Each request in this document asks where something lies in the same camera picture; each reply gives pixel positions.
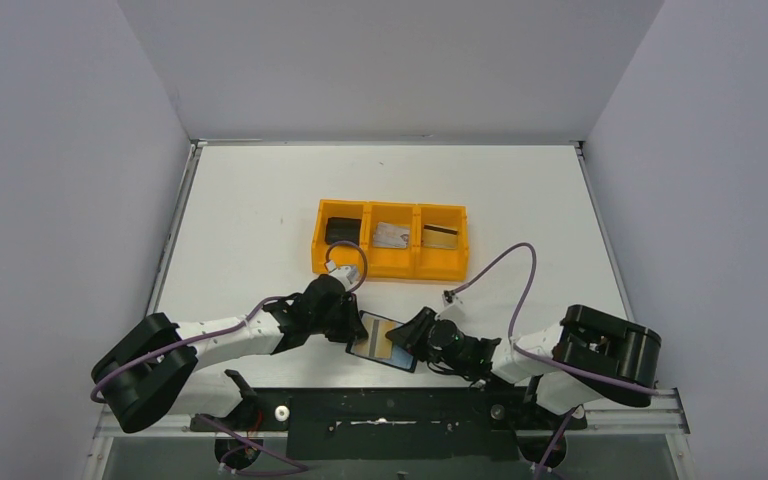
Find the orange organizer tray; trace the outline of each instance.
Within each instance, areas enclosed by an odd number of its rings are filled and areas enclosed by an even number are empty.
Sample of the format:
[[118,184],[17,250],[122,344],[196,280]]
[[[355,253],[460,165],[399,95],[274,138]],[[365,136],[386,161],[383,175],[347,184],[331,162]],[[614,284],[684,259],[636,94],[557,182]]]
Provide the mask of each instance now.
[[[325,228],[329,218],[360,219],[360,248],[369,260],[369,277],[463,281],[469,264],[466,207],[411,203],[353,202],[321,200],[311,244],[314,273],[326,273]],[[376,247],[373,235],[379,223],[410,229],[407,248]],[[426,225],[456,230],[455,248],[424,246]],[[351,247],[339,246],[331,252],[337,265],[363,268],[360,254]]]

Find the glass panel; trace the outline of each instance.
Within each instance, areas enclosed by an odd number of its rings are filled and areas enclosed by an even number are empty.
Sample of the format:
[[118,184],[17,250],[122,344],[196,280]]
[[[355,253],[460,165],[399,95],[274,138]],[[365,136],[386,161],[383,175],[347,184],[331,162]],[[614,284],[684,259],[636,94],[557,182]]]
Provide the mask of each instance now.
[[[676,480],[666,438],[662,435],[571,436],[567,457],[558,468],[562,476],[544,480]],[[283,451],[286,440],[269,439],[266,446]],[[529,464],[491,462],[483,457],[440,460],[341,460],[307,462],[312,469],[294,479],[528,479]],[[113,442],[105,480],[216,480],[213,439],[120,437]],[[286,468],[262,455],[248,471]],[[223,475],[219,478],[230,478]]]

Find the gray wall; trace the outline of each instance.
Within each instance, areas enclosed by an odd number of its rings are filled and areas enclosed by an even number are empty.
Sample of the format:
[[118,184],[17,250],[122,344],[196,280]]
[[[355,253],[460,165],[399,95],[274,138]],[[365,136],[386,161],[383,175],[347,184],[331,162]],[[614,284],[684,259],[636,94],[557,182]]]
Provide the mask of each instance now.
[[581,140],[663,0],[120,0],[193,138]]
[[0,479],[79,476],[187,147],[114,0],[0,1]]
[[704,478],[768,478],[768,2],[667,0],[585,154]]

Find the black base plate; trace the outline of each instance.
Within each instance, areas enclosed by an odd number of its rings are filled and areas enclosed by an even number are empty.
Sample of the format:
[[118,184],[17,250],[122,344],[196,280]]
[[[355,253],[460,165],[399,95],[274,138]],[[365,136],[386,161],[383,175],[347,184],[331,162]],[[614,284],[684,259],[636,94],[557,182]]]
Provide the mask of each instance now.
[[[259,389],[254,401],[263,412],[259,430],[288,431],[287,455],[297,460],[463,455],[516,460],[514,430],[554,430],[561,420],[534,404],[523,404],[524,396],[525,388]],[[290,409],[286,422],[275,419],[279,405]],[[494,405],[504,407],[503,419],[490,417]],[[234,430],[252,426],[251,414],[232,417],[222,421]],[[572,419],[567,428],[586,426],[585,419]],[[191,429],[212,430],[197,421]]]

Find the metal frame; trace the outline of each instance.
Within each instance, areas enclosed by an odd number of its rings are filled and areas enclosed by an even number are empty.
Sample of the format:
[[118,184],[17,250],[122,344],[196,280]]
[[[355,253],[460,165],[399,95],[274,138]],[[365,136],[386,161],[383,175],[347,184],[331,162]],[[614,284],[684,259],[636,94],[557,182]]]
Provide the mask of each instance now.
[[[166,282],[169,264],[178,239],[178,233],[181,228],[187,201],[192,190],[195,174],[198,169],[202,149],[207,145],[470,145],[470,144],[493,144],[493,142],[462,142],[452,141],[451,139],[431,139],[431,136],[404,137],[395,141],[279,141],[279,140],[261,140],[261,139],[240,139],[240,140],[221,140],[221,141],[194,141],[190,149],[186,167],[181,178],[181,185],[178,190],[178,198],[175,205],[175,212],[172,217],[172,223],[169,228],[169,234],[163,247],[163,252],[158,264],[157,275],[155,277],[154,287],[151,297],[146,307],[146,314],[156,312],[160,296],[163,293],[163,286]],[[495,144],[523,145],[523,143],[496,142]],[[578,156],[581,172],[584,177],[584,183],[590,196],[590,202],[599,224],[599,230],[602,233],[602,239],[614,271],[614,278],[617,282],[617,288],[623,302],[626,316],[629,321],[634,322],[631,304],[629,302],[625,284],[617,264],[616,256],[611,245],[610,238],[605,229],[599,206],[593,194],[590,185],[590,178],[587,173],[587,166],[582,150],[581,142],[571,142]],[[680,480],[695,480],[695,466],[693,457],[690,454],[690,447],[687,442],[687,434],[690,428],[687,423],[687,417],[684,414],[684,408],[677,389],[661,390],[662,396],[652,399],[652,405],[648,408],[637,409],[625,407],[609,400],[597,400],[588,404],[587,419],[588,427],[585,430],[570,431],[568,435],[665,435],[667,438],[673,464]],[[96,427],[92,447],[88,455],[88,461],[84,470],[84,480],[101,480],[109,457],[113,439],[122,436],[136,437],[224,437],[224,434],[209,432],[192,432],[189,429],[190,417],[188,415],[171,415],[163,418],[152,427],[138,432],[136,434],[125,434],[119,427],[113,413],[107,407],[101,412],[101,417]],[[547,431],[522,431],[517,432],[521,436],[546,436],[552,432]],[[253,437],[286,437],[286,432],[258,432]]]
[[[567,435],[667,435],[683,437],[689,432],[687,418],[681,410],[678,391],[661,390],[661,396],[652,399],[646,408],[632,408],[610,400],[596,400],[587,405],[587,428],[570,430]],[[116,437],[225,437],[215,432],[194,432],[190,430],[189,415],[167,415],[151,427],[137,433],[125,433],[113,413],[105,411],[101,416],[96,435],[104,438]],[[522,437],[545,437],[551,431],[518,431]],[[256,438],[282,438],[287,432],[256,432]]]

